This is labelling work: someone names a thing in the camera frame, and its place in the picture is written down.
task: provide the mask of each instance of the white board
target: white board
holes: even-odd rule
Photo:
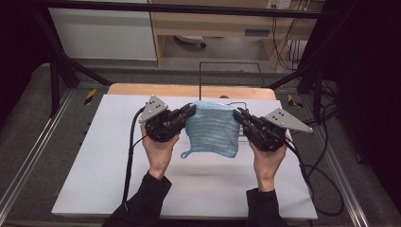
[[[194,97],[159,96],[170,110],[195,101]],[[149,96],[105,95],[82,147],[52,210],[65,217],[108,216],[121,203],[128,159],[131,122]],[[228,104],[246,102],[251,114],[266,115],[280,107],[279,101],[217,99]],[[141,137],[136,124],[134,141]],[[248,215],[246,190],[257,187],[253,172],[253,152],[246,137],[240,137],[234,159],[215,153],[181,153],[189,150],[184,130],[176,144],[166,176],[173,183],[166,196],[162,218],[245,218]],[[142,144],[133,152],[129,198],[137,191],[148,171]],[[317,218],[302,178],[296,156],[288,150],[275,180],[283,218]]]

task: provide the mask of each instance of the black wire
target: black wire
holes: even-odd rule
[[[124,183],[124,194],[123,194],[122,203],[125,203],[127,201],[127,196],[128,196],[128,192],[129,192],[129,189],[130,189],[133,148],[140,141],[142,141],[145,137],[147,137],[147,135],[146,135],[146,136],[142,137],[140,140],[136,141],[135,144],[133,144],[133,132],[135,130],[136,119],[138,118],[139,114],[142,113],[144,110],[145,110],[145,107],[139,109],[139,111],[133,117],[133,120],[132,120],[132,123],[131,123],[130,148],[129,148],[129,153],[128,153],[129,157],[128,157],[128,161],[127,161],[126,179],[125,179],[125,183]]]
[[[310,172],[307,174],[308,177],[310,177],[310,175],[313,173],[313,171],[315,170],[316,166],[321,162],[324,154],[327,151],[327,145],[328,145],[328,133],[327,133],[327,126],[325,124],[325,111],[327,110],[328,107],[334,105],[334,103],[330,103],[327,106],[324,107],[323,110],[323,118],[322,118],[322,123],[323,123],[323,129],[324,129],[324,134],[325,134],[325,138],[324,138],[324,145],[323,145],[323,151],[321,153],[321,156],[318,158],[318,161],[316,161],[315,165],[313,165],[312,169],[310,170]]]
[[[322,160],[322,158],[323,158],[323,156],[324,156],[324,154],[326,153],[326,150],[327,150],[328,132],[327,132],[327,126],[326,126],[326,124],[325,124],[325,121],[327,120],[327,119],[326,119],[326,114],[327,114],[328,112],[332,112],[332,114],[333,114],[333,113],[335,113],[335,112],[337,111],[337,108],[333,108],[333,109],[330,109],[329,111],[327,111],[327,109],[328,109],[330,106],[333,106],[333,105],[334,105],[334,103],[330,103],[330,104],[328,104],[327,106],[325,106],[324,109],[323,109],[323,127],[324,127],[324,132],[325,132],[325,135],[326,135],[326,136],[325,136],[325,140],[324,140],[324,146],[323,146],[322,154],[321,154],[321,156],[319,157],[318,161],[317,161],[313,166],[312,166],[312,165],[305,165],[305,164],[303,163],[302,157],[301,157],[301,155],[299,154],[299,150],[298,150],[298,148],[295,146],[294,142],[292,142],[291,140],[288,140],[294,147],[290,146],[289,143],[288,143],[287,141],[285,142],[285,144],[288,146],[289,149],[292,150],[292,152],[294,152],[294,154],[297,156],[297,158],[298,158],[298,160],[299,160],[299,162],[300,162],[301,173],[302,173],[302,175],[303,175],[303,178],[305,179],[305,183],[306,183],[307,186],[309,187],[309,192],[310,192],[310,194],[311,194],[311,199],[312,199],[313,201],[316,199],[316,197],[315,197],[315,192],[314,192],[313,186],[312,186],[312,184],[311,184],[311,182],[310,182],[309,179],[310,179],[310,176],[311,176],[311,174],[313,173],[314,170],[316,170],[316,171],[318,171],[319,173],[321,173],[321,174],[325,177],[325,179],[326,179],[327,181],[329,181],[329,182],[333,185],[333,187],[336,189],[336,191],[339,193],[339,195],[340,195],[340,203],[341,203],[339,211],[337,211],[337,212],[335,212],[335,213],[329,213],[329,212],[323,211],[322,209],[320,209],[319,207],[317,207],[317,206],[315,205],[315,208],[316,208],[316,210],[317,210],[318,212],[320,212],[320,213],[322,213],[322,214],[325,214],[325,215],[327,215],[327,216],[337,216],[337,215],[341,214],[342,211],[344,210],[344,206],[345,206],[345,203],[344,203],[344,200],[343,200],[343,196],[342,196],[342,194],[341,194],[339,188],[337,187],[337,185],[330,179],[330,177],[329,177],[326,173],[324,173],[321,169],[319,169],[319,168],[317,167],[317,165],[318,165],[319,162]],[[311,170],[310,170],[307,174],[306,174],[306,171],[305,171],[305,167],[311,168]]]
[[[298,150],[298,148],[296,147],[296,145],[294,144],[294,142],[291,141],[291,140],[289,140],[289,139],[288,139],[288,141],[289,141],[294,147],[291,146],[287,141],[285,141],[284,143],[286,144],[286,146],[287,146],[287,147],[297,156],[297,158],[298,158],[298,161],[299,161],[299,163],[300,163],[301,173],[302,173],[302,175],[303,175],[303,178],[304,178],[304,180],[305,180],[306,185],[307,185],[308,188],[309,188],[310,198],[312,199],[312,201],[314,201],[314,200],[316,199],[315,190],[313,189],[312,183],[310,182],[310,172],[309,172],[309,174],[306,174],[305,167],[310,167],[310,168],[312,168],[312,169],[314,168],[316,171],[318,171],[319,173],[321,173],[321,174],[325,177],[325,179],[326,179],[327,181],[329,181],[329,182],[333,185],[333,187],[336,189],[336,191],[337,191],[337,192],[339,193],[339,195],[340,195],[340,203],[341,203],[341,205],[340,205],[339,211],[337,211],[337,212],[335,212],[335,213],[329,213],[329,212],[323,211],[322,209],[320,209],[319,207],[317,207],[317,206],[315,205],[316,210],[317,210],[318,212],[322,213],[322,214],[327,215],[327,216],[337,216],[337,215],[341,214],[342,211],[344,210],[345,203],[344,203],[344,200],[343,200],[343,196],[342,196],[342,194],[341,194],[339,188],[337,187],[337,185],[330,179],[330,177],[329,177],[326,173],[324,173],[324,172],[323,172],[321,169],[319,169],[318,167],[315,167],[315,166],[312,166],[312,165],[306,165],[306,164],[304,164],[304,162],[303,162],[303,160],[302,160],[302,157],[301,157],[301,155],[300,155],[300,153],[299,153],[299,150]]]
[[[337,193],[339,193],[339,196],[340,196],[340,203],[341,203],[341,206],[340,206],[339,211],[334,212],[334,213],[325,212],[325,211],[323,211],[322,209],[320,209],[319,207],[317,207],[317,206],[315,205],[316,210],[319,211],[319,212],[321,212],[321,213],[324,214],[324,215],[327,215],[327,216],[337,216],[337,215],[341,214],[342,211],[344,210],[345,203],[344,203],[344,197],[342,196],[342,194],[341,194],[341,192],[340,192],[340,189],[337,187],[336,183],[334,183],[333,180],[331,180],[330,177],[329,177],[326,173],[324,173],[321,169],[319,169],[318,167],[315,167],[315,170],[318,171],[320,174],[322,174],[322,175],[325,177],[325,179],[326,179],[327,181],[329,181],[329,182],[333,185],[333,187],[336,189]]]
[[[294,142],[292,142],[290,139],[288,139],[288,141],[289,141],[294,147],[291,146],[291,145],[289,144],[289,142],[287,142],[287,140],[284,141],[284,144],[287,146],[287,148],[289,148],[289,149],[295,154],[295,156],[297,156],[298,162],[299,162],[299,164],[300,164],[300,169],[301,169],[302,177],[304,178],[304,181],[306,182],[307,187],[310,189],[310,191],[309,191],[310,197],[311,197],[312,200],[313,200],[313,198],[315,197],[315,193],[314,193],[314,191],[313,191],[312,184],[310,183],[310,180],[309,180],[309,178],[308,178],[307,175],[306,175],[304,161],[302,160],[302,157],[301,157],[301,155],[300,155],[300,153],[299,153],[297,147],[295,146]]]
[[[326,111],[326,114],[324,115],[325,120],[330,119],[333,115],[335,115],[335,113],[336,113],[337,111],[338,111],[337,107]],[[322,123],[319,123],[319,122],[318,122],[318,119],[316,119],[316,118],[311,118],[311,119],[308,119],[308,120],[304,120],[303,122],[304,122],[304,124],[306,124],[306,125],[308,125],[308,126],[311,125],[311,124],[314,124],[314,123],[318,123],[318,124],[316,124],[315,126],[318,126],[318,125],[321,125],[321,124],[322,124]]]

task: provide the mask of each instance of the wall outlet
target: wall outlet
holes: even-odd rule
[[[278,9],[279,4],[280,0],[269,0],[266,9]]]
[[[278,9],[288,9],[289,4],[291,4],[291,0],[280,0],[280,3],[277,5]]]

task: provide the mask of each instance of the black cloth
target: black cloth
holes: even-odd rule
[[[127,201],[127,208],[121,204],[106,219],[102,227],[139,227],[153,226],[157,223],[162,211],[171,182],[163,177],[161,181],[147,173],[138,192]],[[257,188],[247,191],[249,214],[248,227],[281,227],[287,224],[278,212],[278,201],[275,191],[258,192]]]

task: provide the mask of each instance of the blue knitted cloth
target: blue knitted cloth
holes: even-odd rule
[[[191,149],[183,152],[184,159],[192,152],[214,152],[234,158],[238,152],[239,123],[233,118],[234,107],[210,101],[196,101],[195,115],[186,122]]]

